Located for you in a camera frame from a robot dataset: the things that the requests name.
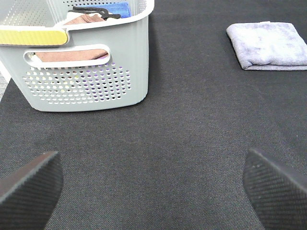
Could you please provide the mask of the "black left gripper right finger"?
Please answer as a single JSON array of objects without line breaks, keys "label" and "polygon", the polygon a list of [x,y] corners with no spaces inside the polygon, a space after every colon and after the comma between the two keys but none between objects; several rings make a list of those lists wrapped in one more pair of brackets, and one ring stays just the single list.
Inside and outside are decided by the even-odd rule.
[{"label": "black left gripper right finger", "polygon": [[250,149],[243,186],[266,230],[307,228],[307,177],[278,159]]}]

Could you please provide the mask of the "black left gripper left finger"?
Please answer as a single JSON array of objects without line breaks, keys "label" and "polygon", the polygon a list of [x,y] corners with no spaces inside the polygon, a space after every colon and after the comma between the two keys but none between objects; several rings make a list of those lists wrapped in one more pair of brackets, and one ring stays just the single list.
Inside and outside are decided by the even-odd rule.
[{"label": "black left gripper left finger", "polygon": [[0,228],[43,230],[63,188],[60,153],[46,152],[0,181]]}]

